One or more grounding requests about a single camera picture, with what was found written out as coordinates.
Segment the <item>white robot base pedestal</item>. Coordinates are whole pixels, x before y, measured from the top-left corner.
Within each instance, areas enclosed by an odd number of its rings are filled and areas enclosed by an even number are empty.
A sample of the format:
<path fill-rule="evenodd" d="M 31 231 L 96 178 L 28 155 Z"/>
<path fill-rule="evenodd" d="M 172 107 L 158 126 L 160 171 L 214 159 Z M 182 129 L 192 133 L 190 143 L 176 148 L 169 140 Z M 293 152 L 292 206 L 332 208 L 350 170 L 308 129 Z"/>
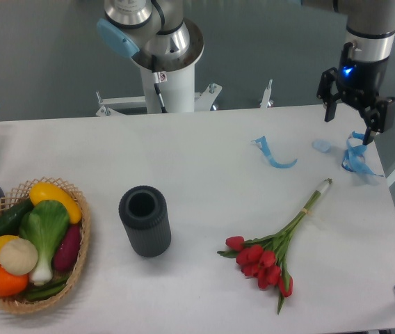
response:
<path fill-rule="evenodd" d="M 105 1 L 97 23 L 104 43 L 139 68 L 143 92 L 149 79 L 195 92 L 195 64 L 204 50 L 201 30 L 184 17 L 183 1 Z"/>

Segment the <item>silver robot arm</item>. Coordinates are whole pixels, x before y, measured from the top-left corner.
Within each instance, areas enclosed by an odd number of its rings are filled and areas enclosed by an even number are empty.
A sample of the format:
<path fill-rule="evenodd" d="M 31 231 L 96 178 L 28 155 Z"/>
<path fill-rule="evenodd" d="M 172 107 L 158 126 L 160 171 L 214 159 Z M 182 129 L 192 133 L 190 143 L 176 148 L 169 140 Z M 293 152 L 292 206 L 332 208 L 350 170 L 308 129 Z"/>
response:
<path fill-rule="evenodd" d="M 326 122 L 334 119 L 338 101 L 358 111 L 366 125 L 362 143 L 368 145 L 394 121 L 395 97 L 382 97 L 379 90 L 395 38 L 395 1 L 305 4 L 348 17 L 339 65 L 322 73 L 316 96 L 323 101 Z"/>

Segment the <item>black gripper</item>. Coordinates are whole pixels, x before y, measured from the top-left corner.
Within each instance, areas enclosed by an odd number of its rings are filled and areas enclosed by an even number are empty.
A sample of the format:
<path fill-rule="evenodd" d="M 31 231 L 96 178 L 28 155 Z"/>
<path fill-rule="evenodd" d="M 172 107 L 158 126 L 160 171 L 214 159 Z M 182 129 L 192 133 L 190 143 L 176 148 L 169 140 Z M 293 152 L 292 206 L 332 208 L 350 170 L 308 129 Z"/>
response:
<path fill-rule="evenodd" d="M 359 110 L 366 130 L 363 145 L 373 142 L 376 134 L 391 129 L 395 119 L 395 97 L 378 97 L 385 77 L 388 59 L 378 62 L 359 62 L 350 59 L 340 62 L 321 74 L 316 96 L 323 102 L 324 121 L 334 119 L 337 101 Z M 332 93 L 336 83 L 338 93 Z"/>

